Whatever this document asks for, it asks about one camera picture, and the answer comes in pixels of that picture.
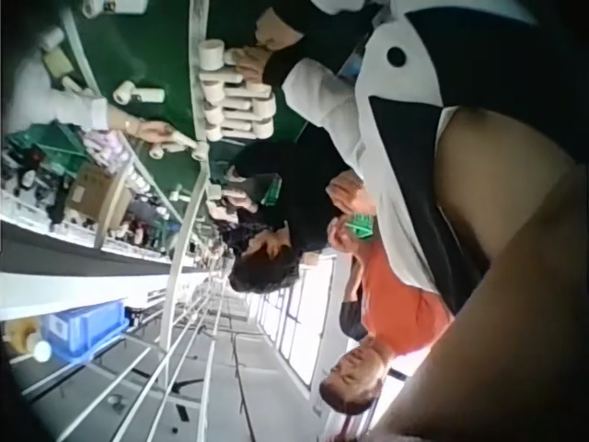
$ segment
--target hand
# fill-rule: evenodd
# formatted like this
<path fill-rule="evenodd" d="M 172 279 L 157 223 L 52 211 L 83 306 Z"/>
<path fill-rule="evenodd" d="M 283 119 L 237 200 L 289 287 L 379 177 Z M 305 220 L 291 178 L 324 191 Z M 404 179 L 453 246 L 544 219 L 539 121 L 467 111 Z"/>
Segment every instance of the hand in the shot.
<path fill-rule="evenodd" d="M 351 215 L 333 218 L 328 226 L 328 243 L 334 250 L 356 255 L 363 242 L 348 229 L 347 223 L 350 221 L 352 221 Z"/>
<path fill-rule="evenodd" d="M 139 122 L 138 126 L 129 129 L 129 134 L 154 144 L 173 141 L 173 133 L 174 127 L 166 122 Z"/>
<path fill-rule="evenodd" d="M 284 23 L 269 7 L 256 22 L 258 44 L 271 51 L 280 51 L 303 38 L 303 34 Z"/>
<path fill-rule="evenodd" d="M 236 70 L 244 80 L 252 83 L 261 83 L 264 69 L 272 52 L 264 48 L 243 48 L 236 50 Z"/>
<path fill-rule="evenodd" d="M 326 192 L 344 214 L 376 215 L 375 202 L 353 170 L 346 170 L 331 180 Z"/>

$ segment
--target black hair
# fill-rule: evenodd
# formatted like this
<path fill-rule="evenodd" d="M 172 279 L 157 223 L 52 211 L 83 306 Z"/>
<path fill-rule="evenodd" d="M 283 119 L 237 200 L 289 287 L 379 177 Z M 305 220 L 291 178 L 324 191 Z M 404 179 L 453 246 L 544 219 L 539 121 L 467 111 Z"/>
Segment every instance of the black hair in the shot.
<path fill-rule="evenodd" d="M 270 259 L 265 247 L 245 257 L 236 258 L 229 275 L 229 284 L 236 292 L 266 294 L 291 287 L 298 279 L 299 254 L 282 246 Z"/>

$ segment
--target window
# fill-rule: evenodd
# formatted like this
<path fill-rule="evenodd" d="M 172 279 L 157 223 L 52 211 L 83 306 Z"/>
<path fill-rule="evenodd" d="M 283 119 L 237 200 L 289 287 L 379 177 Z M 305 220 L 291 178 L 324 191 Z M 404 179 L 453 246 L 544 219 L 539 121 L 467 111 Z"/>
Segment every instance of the window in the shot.
<path fill-rule="evenodd" d="M 323 337 L 334 259 L 319 260 L 290 289 L 266 295 L 258 321 L 280 355 L 309 388 Z"/>

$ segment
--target white plastic part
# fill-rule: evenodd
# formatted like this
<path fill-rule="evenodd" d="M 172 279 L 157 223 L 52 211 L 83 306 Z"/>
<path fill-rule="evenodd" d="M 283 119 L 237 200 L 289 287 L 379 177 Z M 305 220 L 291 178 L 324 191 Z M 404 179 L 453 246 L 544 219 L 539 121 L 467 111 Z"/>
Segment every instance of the white plastic part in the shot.
<path fill-rule="evenodd" d="M 193 149 L 196 148 L 196 141 L 189 138 L 182 132 L 174 131 L 174 133 L 172 134 L 172 140 L 181 145 L 187 145 L 188 147 L 192 147 Z"/>
<path fill-rule="evenodd" d="M 152 148 L 149 149 L 149 156 L 153 159 L 162 159 L 164 153 L 164 149 L 161 145 L 153 145 Z"/>
<path fill-rule="evenodd" d="M 216 71 L 201 71 L 199 73 L 201 81 L 222 81 L 224 83 L 239 84 L 243 81 L 243 76 L 236 71 L 235 67 L 222 67 Z"/>
<path fill-rule="evenodd" d="M 246 138 L 248 140 L 255 140 L 257 138 L 257 136 L 253 132 L 236 131 L 233 129 L 223 130 L 221 131 L 221 134 L 228 138 Z"/>
<path fill-rule="evenodd" d="M 225 98 L 225 83 L 221 81 L 202 81 L 202 93 L 209 103 L 216 104 Z"/>
<path fill-rule="evenodd" d="M 261 118 L 271 118 L 276 114 L 276 97 L 270 94 L 267 99 L 254 99 L 253 111 Z"/>
<path fill-rule="evenodd" d="M 254 92 L 253 90 L 249 90 L 247 87 L 239 86 L 239 87 L 226 87 L 225 88 L 225 95 L 228 97 L 239 97 L 245 99 L 266 99 L 270 96 L 270 91 L 268 92 Z"/>
<path fill-rule="evenodd" d="M 59 46 L 65 39 L 64 31 L 61 28 L 54 27 L 40 36 L 39 46 L 45 52 L 51 52 Z"/>
<path fill-rule="evenodd" d="M 251 122 L 245 120 L 223 120 L 221 127 L 224 129 L 237 129 L 238 131 L 251 131 Z"/>
<path fill-rule="evenodd" d="M 229 66 L 235 66 L 237 64 L 236 50 L 237 48 L 232 48 L 225 51 L 223 54 L 223 61 L 225 64 L 228 64 Z"/>
<path fill-rule="evenodd" d="M 47 362 L 52 357 L 52 347 L 38 331 L 27 336 L 27 350 L 37 362 Z"/>
<path fill-rule="evenodd" d="M 265 94 L 267 97 L 272 92 L 272 86 L 263 83 L 252 83 L 250 81 L 246 82 L 246 89 L 257 94 Z"/>
<path fill-rule="evenodd" d="M 117 103 L 124 106 L 129 104 L 129 101 L 131 101 L 131 96 L 134 90 L 135 85 L 131 81 L 123 81 L 121 85 L 117 87 L 116 90 L 112 93 L 112 97 Z"/>
<path fill-rule="evenodd" d="M 214 106 L 210 103 L 204 103 L 204 118 L 210 124 L 219 124 L 224 119 L 223 109 L 220 106 Z"/>
<path fill-rule="evenodd" d="M 222 99 L 217 106 L 228 109 L 237 109 L 239 111 L 249 111 L 251 109 L 251 99 Z"/>
<path fill-rule="evenodd" d="M 201 69 L 204 71 L 216 71 L 223 67 L 223 55 L 225 44 L 222 40 L 210 39 L 199 44 L 199 58 Z"/>
<path fill-rule="evenodd" d="M 62 86 L 65 90 L 76 94 L 82 94 L 84 92 L 84 89 L 82 89 L 82 87 L 69 76 L 64 76 L 64 78 L 62 78 Z"/>
<path fill-rule="evenodd" d="M 136 87 L 131 93 L 133 101 L 141 103 L 163 103 L 166 91 L 155 87 Z"/>
<path fill-rule="evenodd" d="M 270 138 L 274 134 L 274 121 L 272 118 L 266 118 L 261 122 L 253 123 L 253 133 L 260 140 Z"/>
<path fill-rule="evenodd" d="M 209 141 L 219 141 L 221 138 L 223 138 L 223 134 L 221 133 L 221 126 L 216 124 L 207 123 L 204 131 L 206 132 L 206 139 Z"/>
<path fill-rule="evenodd" d="M 224 110 L 223 114 L 227 120 L 247 120 L 249 122 L 259 122 L 263 120 L 251 110 Z"/>

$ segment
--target white spool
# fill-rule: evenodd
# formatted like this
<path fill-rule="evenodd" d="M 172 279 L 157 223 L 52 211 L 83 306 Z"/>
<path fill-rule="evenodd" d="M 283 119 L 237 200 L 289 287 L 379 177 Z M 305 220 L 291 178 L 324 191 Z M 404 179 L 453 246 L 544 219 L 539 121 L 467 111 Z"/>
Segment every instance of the white spool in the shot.
<path fill-rule="evenodd" d="M 199 57 L 203 71 L 216 71 L 223 67 L 225 44 L 222 40 L 205 40 L 199 44 Z"/>
<path fill-rule="evenodd" d="M 221 131 L 221 134 L 228 138 L 247 138 L 248 140 L 255 140 L 257 138 L 253 132 L 236 131 L 233 129 L 225 129 Z"/>
<path fill-rule="evenodd" d="M 254 122 L 253 132 L 260 140 L 270 138 L 274 134 L 274 120 L 266 118 L 261 122 Z"/>
<path fill-rule="evenodd" d="M 163 103 L 166 99 L 166 91 L 154 87 L 136 87 L 131 93 L 131 97 L 141 103 Z"/>
<path fill-rule="evenodd" d="M 225 98 L 224 83 L 221 81 L 201 82 L 202 93 L 209 103 L 216 104 Z"/>
<path fill-rule="evenodd" d="M 201 71 L 199 73 L 201 81 L 222 81 L 224 83 L 239 84 L 243 81 L 243 76 L 236 71 L 235 67 L 223 67 L 216 71 Z"/>
<path fill-rule="evenodd" d="M 269 97 L 272 92 L 272 86 L 263 83 L 252 83 L 250 81 L 246 82 L 246 89 L 257 94 L 265 94 L 266 97 Z"/>
<path fill-rule="evenodd" d="M 245 120 L 223 120 L 221 127 L 226 129 L 237 129 L 238 131 L 251 131 L 251 122 Z"/>
<path fill-rule="evenodd" d="M 251 110 L 224 110 L 223 114 L 228 120 L 247 120 L 250 122 L 263 120 L 263 118 L 259 117 Z"/>
<path fill-rule="evenodd" d="M 271 94 L 267 99 L 254 99 L 253 110 L 261 118 L 271 118 L 276 113 L 276 98 Z"/>
<path fill-rule="evenodd" d="M 179 145 L 187 145 L 193 149 L 196 148 L 196 141 L 179 131 L 174 131 L 172 134 L 172 141 L 178 143 Z"/>
<path fill-rule="evenodd" d="M 217 106 L 222 108 L 237 109 L 240 111 L 249 111 L 251 109 L 251 99 L 222 99 Z"/>
<path fill-rule="evenodd" d="M 206 138 L 209 141 L 219 141 L 221 138 L 223 138 L 223 134 L 221 133 L 221 126 L 207 123 L 204 131 L 206 132 Z"/>
<path fill-rule="evenodd" d="M 229 66 L 235 66 L 237 64 L 236 60 L 236 51 L 237 48 L 227 49 L 223 54 L 223 61 L 225 64 Z"/>
<path fill-rule="evenodd" d="M 149 149 L 149 156 L 153 159 L 162 159 L 164 157 L 164 149 L 161 145 L 153 145 Z"/>
<path fill-rule="evenodd" d="M 129 101 L 131 101 L 131 95 L 133 94 L 134 90 L 135 85 L 131 81 L 123 81 L 121 85 L 117 87 L 117 89 L 112 93 L 112 97 L 117 103 L 124 106 L 125 104 L 129 104 Z"/>
<path fill-rule="evenodd" d="M 268 92 L 254 92 L 249 90 L 247 87 L 226 87 L 225 88 L 225 95 L 228 97 L 241 97 L 245 99 L 266 99 L 270 96 L 270 91 Z"/>
<path fill-rule="evenodd" d="M 45 52 L 51 52 L 59 46 L 65 39 L 65 34 L 61 28 L 54 27 L 44 32 L 40 36 L 39 46 Z"/>
<path fill-rule="evenodd" d="M 210 124 L 219 124 L 223 122 L 225 116 L 223 115 L 223 109 L 221 106 L 214 106 L 210 103 L 204 103 L 204 118 Z"/>

